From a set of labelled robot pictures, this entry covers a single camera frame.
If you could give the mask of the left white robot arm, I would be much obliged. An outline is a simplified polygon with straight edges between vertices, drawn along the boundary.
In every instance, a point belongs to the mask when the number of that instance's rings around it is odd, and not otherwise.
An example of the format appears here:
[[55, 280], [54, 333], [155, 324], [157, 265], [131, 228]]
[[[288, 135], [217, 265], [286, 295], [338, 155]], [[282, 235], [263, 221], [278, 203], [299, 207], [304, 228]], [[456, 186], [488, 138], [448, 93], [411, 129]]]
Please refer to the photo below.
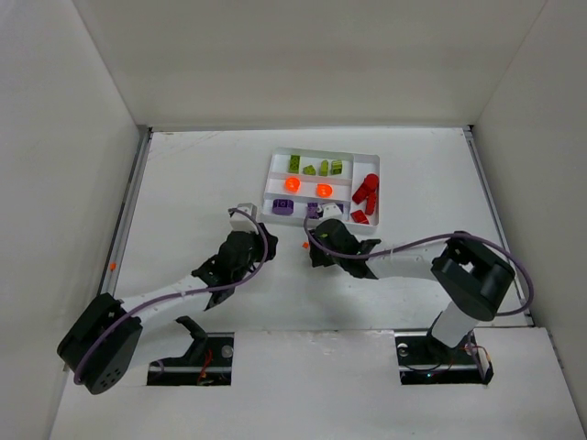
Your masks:
[[73, 380], [93, 395], [111, 389], [135, 366], [166, 358], [192, 360], [207, 335], [194, 317], [230, 298], [275, 258], [278, 238], [265, 224], [232, 231], [217, 253], [180, 281], [117, 299], [102, 293], [86, 306], [57, 347]]

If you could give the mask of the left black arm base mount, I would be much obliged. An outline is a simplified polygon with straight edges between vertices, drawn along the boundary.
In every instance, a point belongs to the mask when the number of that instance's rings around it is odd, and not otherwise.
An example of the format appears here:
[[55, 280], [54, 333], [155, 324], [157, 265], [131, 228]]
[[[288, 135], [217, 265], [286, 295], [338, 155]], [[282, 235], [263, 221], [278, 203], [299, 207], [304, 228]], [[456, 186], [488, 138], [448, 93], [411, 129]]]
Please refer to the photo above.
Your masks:
[[207, 333], [191, 317], [175, 320], [191, 337], [191, 344], [178, 357], [150, 363], [147, 385], [155, 387], [230, 386], [234, 356], [234, 333]]

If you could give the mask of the orange curved lego piece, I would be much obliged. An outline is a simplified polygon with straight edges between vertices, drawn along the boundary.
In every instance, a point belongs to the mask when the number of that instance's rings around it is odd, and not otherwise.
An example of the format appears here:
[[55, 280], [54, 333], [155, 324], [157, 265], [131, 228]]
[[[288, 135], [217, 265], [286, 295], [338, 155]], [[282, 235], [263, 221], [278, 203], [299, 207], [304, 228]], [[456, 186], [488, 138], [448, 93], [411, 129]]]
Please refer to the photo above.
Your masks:
[[319, 183], [316, 186], [316, 195], [320, 198], [329, 198], [333, 194], [333, 187], [326, 183]]

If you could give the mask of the orange round lego disc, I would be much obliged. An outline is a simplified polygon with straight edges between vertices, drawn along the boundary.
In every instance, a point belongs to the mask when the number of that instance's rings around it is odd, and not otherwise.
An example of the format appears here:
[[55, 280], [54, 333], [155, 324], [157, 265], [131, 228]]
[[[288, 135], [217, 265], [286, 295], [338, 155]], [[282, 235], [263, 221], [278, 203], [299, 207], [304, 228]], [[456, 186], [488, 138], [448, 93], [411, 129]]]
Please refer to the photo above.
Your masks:
[[288, 177], [283, 184], [284, 190], [288, 193], [298, 193], [301, 181], [297, 177]]

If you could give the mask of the lime green long lego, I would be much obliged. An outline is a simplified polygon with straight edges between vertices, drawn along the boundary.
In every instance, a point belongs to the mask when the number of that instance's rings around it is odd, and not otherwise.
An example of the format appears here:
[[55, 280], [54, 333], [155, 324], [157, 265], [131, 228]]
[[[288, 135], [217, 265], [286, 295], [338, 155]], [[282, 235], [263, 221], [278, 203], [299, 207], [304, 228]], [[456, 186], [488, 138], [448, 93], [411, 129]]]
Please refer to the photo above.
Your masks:
[[300, 156], [291, 155], [289, 159], [288, 171], [293, 174], [300, 172]]

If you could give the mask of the red curved lego brick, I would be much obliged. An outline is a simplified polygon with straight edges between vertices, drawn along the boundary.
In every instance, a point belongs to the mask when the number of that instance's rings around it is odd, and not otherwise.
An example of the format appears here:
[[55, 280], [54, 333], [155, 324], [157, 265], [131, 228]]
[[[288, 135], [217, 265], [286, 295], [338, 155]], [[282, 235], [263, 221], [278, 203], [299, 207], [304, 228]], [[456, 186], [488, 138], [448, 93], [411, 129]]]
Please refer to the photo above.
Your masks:
[[362, 210], [356, 210], [350, 214], [352, 221], [359, 225], [368, 225], [370, 223], [367, 215]]

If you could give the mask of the red square lego brick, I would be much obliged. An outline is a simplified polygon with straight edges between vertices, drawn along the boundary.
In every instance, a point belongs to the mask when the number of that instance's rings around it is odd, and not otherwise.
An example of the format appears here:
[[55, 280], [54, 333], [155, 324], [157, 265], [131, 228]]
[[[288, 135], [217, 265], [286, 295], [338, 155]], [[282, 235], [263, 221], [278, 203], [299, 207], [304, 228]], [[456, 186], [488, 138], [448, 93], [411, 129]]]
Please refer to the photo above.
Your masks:
[[375, 208], [377, 206], [377, 193], [371, 192], [365, 204], [365, 215], [373, 215], [375, 213]]

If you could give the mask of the purple butterfly lego bricks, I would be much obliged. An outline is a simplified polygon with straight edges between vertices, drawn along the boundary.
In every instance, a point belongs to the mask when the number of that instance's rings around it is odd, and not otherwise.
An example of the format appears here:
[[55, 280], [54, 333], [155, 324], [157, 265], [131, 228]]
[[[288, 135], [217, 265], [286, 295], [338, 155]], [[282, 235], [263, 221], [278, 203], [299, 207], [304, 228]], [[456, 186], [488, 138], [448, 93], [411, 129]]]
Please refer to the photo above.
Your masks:
[[318, 219], [322, 215], [321, 207], [318, 203], [308, 203], [306, 206], [306, 216], [310, 219]]

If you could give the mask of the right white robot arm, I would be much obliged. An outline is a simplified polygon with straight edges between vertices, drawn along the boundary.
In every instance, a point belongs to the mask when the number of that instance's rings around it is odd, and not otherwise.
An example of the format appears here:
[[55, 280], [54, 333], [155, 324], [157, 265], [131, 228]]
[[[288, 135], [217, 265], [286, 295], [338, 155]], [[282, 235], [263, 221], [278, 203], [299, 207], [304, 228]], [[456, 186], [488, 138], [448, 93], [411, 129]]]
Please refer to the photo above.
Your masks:
[[358, 240], [330, 218], [306, 228], [312, 266], [337, 265], [356, 279], [435, 281], [449, 305], [428, 328], [437, 343], [455, 348], [477, 324], [491, 322], [515, 279], [515, 270], [493, 244], [465, 232], [390, 247], [380, 239]]

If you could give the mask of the small lime green lego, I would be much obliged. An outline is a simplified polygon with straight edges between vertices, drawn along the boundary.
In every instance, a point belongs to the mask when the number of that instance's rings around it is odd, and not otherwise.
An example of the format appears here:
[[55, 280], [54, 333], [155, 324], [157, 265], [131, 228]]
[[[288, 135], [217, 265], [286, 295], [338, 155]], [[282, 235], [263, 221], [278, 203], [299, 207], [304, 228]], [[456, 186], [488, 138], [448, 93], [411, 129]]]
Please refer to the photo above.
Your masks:
[[303, 168], [303, 173], [305, 175], [316, 175], [316, 169], [313, 165], [308, 165]]

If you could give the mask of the purple paw print lego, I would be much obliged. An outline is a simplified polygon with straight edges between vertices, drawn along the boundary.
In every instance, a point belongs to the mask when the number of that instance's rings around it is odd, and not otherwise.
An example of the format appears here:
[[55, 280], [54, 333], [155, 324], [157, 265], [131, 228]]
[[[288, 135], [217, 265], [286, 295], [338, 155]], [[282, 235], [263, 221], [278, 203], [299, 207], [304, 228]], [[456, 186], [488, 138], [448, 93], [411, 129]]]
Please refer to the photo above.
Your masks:
[[271, 211], [275, 215], [292, 215], [294, 213], [294, 201], [285, 198], [274, 199], [272, 202]]

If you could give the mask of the red oval flower lego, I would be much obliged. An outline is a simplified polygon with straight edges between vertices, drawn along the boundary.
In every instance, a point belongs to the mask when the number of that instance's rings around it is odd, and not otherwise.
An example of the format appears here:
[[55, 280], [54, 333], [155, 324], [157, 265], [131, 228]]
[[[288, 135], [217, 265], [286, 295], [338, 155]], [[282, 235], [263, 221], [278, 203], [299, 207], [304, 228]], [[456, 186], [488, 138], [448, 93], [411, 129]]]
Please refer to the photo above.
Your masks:
[[377, 174], [370, 173], [365, 177], [363, 183], [371, 191], [375, 191], [379, 185], [379, 176]]

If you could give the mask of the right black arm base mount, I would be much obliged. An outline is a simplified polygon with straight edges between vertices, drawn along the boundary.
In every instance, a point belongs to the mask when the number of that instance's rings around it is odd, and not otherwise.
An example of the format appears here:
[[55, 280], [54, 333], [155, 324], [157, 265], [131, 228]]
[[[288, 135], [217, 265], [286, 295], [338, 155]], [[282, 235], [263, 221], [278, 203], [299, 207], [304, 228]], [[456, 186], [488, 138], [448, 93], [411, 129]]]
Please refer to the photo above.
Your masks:
[[494, 376], [493, 362], [473, 332], [454, 348], [424, 332], [394, 335], [400, 381], [403, 385], [487, 386]]

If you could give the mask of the lime green sloped lego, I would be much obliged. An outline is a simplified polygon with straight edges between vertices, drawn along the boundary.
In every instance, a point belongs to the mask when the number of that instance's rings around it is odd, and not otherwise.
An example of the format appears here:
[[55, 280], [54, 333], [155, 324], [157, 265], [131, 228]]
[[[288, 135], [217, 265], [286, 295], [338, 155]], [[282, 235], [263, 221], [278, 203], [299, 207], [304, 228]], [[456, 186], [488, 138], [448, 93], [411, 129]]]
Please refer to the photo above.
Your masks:
[[335, 159], [330, 162], [330, 174], [340, 175], [343, 171], [343, 163], [341, 160]]

